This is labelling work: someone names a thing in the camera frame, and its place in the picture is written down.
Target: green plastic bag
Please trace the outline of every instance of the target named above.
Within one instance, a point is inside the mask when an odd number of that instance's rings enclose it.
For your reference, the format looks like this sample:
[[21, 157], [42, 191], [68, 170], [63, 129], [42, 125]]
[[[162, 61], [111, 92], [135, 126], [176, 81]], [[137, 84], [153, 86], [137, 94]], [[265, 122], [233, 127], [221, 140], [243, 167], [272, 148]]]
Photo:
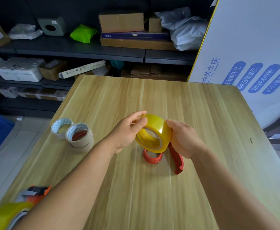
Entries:
[[92, 27], [87, 27], [80, 24], [71, 34], [70, 37], [76, 41], [90, 43], [90, 39], [97, 33], [97, 30]]

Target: tiled floor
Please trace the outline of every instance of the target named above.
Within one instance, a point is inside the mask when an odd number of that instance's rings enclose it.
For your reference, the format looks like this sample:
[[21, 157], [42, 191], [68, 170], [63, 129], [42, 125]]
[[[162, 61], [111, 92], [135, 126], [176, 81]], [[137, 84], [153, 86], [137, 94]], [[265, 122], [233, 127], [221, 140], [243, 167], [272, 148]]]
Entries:
[[0, 200], [22, 168], [37, 141], [47, 129], [50, 119], [4, 116], [16, 123], [0, 146]]

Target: yellow border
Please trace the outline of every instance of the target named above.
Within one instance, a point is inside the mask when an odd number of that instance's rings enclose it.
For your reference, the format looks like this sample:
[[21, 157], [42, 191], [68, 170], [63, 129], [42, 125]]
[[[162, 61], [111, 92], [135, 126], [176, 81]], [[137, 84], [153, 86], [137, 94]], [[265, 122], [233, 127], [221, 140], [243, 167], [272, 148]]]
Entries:
[[[209, 29], [210, 23], [211, 23], [211, 21], [212, 21], [212, 18], [214, 17], [214, 13], [215, 13], [215, 11], [216, 11], [216, 9], [217, 9], [217, 6], [218, 6], [218, 4], [219, 4], [219, 1], [220, 1], [220, 0], [217, 1], [216, 6], [215, 6], [215, 8], [214, 8], [214, 11], [213, 11], [213, 13], [212, 13], [212, 16], [211, 16], [211, 18], [210, 18], [208, 27], [207, 27], [206, 32], [205, 32], [205, 34], [204, 34], [203, 41], [202, 41], [202, 43], [201, 43], [201, 46], [199, 47], [199, 52], [200, 52], [200, 50], [201, 50], [201, 48], [202, 48], [202, 46], [203, 46], [203, 43], [204, 43], [206, 34], [207, 34], [207, 32], [208, 32], [208, 29]], [[191, 73], [192, 73], [193, 68], [194, 68], [194, 66], [195, 66], [196, 60], [197, 60], [197, 58], [199, 57], [199, 52], [198, 52], [198, 54], [196, 55], [196, 58], [195, 58], [195, 61], [194, 61], [193, 66], [192, 66], [191, 72], [190, 72], [190, 74], [189, 74], [189, 77], [187, 78], [187, 81], [188, 81], [188, 82], [189, 82], [189, 79], [190, 79], [190, 77], [191, 77]]]

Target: yellow tape roll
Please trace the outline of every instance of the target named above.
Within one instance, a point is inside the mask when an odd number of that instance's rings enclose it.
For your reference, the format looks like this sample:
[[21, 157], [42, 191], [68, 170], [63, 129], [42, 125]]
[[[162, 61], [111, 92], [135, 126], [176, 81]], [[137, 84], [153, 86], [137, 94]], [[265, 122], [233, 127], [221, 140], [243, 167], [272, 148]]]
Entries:
[[0, 207], [0, 230], [9, 230], [18, 219], [24, 216], [32, 207], [33, 203], [19, 202], [8, 203]]
[[[156, 115], [146, 114], [144, 117], [147, 117], [147, 125], [138, 132], [136, 141], [146, 150], [163, 153], [172, 138], [172, 128], [168, 127], [165, 120]], [[157, 138], [151, 136], [146, 129], [152, 131]]]

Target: wood grain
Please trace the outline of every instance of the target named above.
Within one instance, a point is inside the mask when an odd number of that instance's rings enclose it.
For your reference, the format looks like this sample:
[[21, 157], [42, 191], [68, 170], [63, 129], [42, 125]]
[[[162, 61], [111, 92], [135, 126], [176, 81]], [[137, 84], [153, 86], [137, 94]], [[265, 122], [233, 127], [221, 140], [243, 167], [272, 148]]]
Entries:
[[[62, 117], [84, 122], [98, 142], [138, 110], [193, 126], [280, 220], [280, 160], [234, 86], [83, 75], [51, 123]], [[85, 229], [218, 229], [191, 160], [175, 175], [168, 151], [151, 165], [142, 150], [134, 141], [112, 158]], [[48, 129], [0, 205], [32, 184], [56, 185], [83, 157]]]

